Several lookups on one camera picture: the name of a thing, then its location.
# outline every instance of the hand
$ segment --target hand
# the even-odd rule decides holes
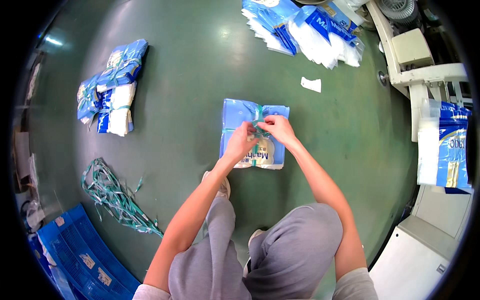
[[[251,122],[243,122],[242,125],[233,132],[222,158],[226,158],[235,164],[241,161],[253,146],[258,143],[258,139],[247,140],[247,136],[255,131],[256,129],[252,126]]]
[[[290,122],[283,116],[270,115],[264,118],[265,122],[258,122],[257,126],[268,131],[281,142],[285,147],[289,147],[297,140]]]

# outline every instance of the stack of plastic bags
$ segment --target stack of plastic bags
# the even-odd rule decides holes
[[[148,47],[144,39],[113,49],[105,71],[81,83],[77,93],[77,118],[90,124],[98,115],[97,132],[124,136],[133,130],[130,106]]]
[[[324,6],[298,8],[290,0],[243,0],[242,14],[247,24],[270,50],[305,56],[328,69],[339,60],[359,67],[364,45],[352,34],[363,22],[344,1]]]
[[[270,133],[256,126],[269,115],[280,115],[288,119],[290,108],[283,105],[258,105],[244,100],[225,99],[223,101],[223,128],[220,140],[220,157],[223,156],[233,132],[244,121],[252,122],[257,132],[254,136],[259,142],[234,168],[259,167],[278,170],[283,168],[285,146]]]
[[[466,137],[471,111],[455,104],[424,99],[418,132],[418,184],[469,188]]]

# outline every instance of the blue plastic crate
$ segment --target blue plastic crate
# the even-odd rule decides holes
[[[108,249],[81,204],[38,231],[69,281],[91,300],[130,300],[140,285]]]

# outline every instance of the white sneaker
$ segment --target white sneaker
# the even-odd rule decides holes
[[[210,171],[205,171],[203,177],[202,177],[202,181],[208,176],[208,174],[210,174]],[[228,179],[225,177],[225,179],[223,180],[222,184],[220,185],[220,187],[218,188],[218,192],[216,192],[216,196],[224,196],[224,197],[227,197],[227,199],[230,198],[230,194],[231,194],[231,189],[230,189],[230,182],[228,181]]]
[[[248,239],[248,247],[250,248],[250,242],[253,240],[254,237],[258,237],[259,235],[261,235],[262,233],[264,233],[265,231],[264,230],[261,230],[261,229],[257,229],[255,230],[255,232],[250,236],[250,238]],[[248,275],[248,264],[249,262],[252,260],[251,257],[248,258],[247,260],[247,263],[245,264],[245,267],[243,268],[243,277],[246,278],[247,275]]]

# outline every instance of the green epoxy floor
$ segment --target green epoxy floor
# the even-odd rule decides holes
[[[107,214],[100,222],[80,188],[81,173],[102,157],[133,188],[143,176],[137,203],[165,229],[218,158],[227,97],[290,106],[298,138],[352,207],[368,263],[411,197],[417,149],[410,141],[409,102],[376,79],[378,71],[386,72],[377,34],[363,32],[359,68],[339,62],[327,70],[302,54],[268,50],[240,10],[240,0],[70,0],[49,30],[64,45],[44,45],[48,55],[30,113],[47,221],[83,203],[102,239],[140,281],[161,239]],[[76,119],[79,83],[104,69],[115,46],[140,38],[150,46],[132,106],[134,131],[125,137],[97,134],[94,122],[88,132]],[[303,88],[302,76],[322,79],[322,92]],[[290,153],[282,170],[236,169],[229,180],[237,214],[232,238],[242,264],[255,229],[314,201]],[[317,298],[334,286],[331,269]]]

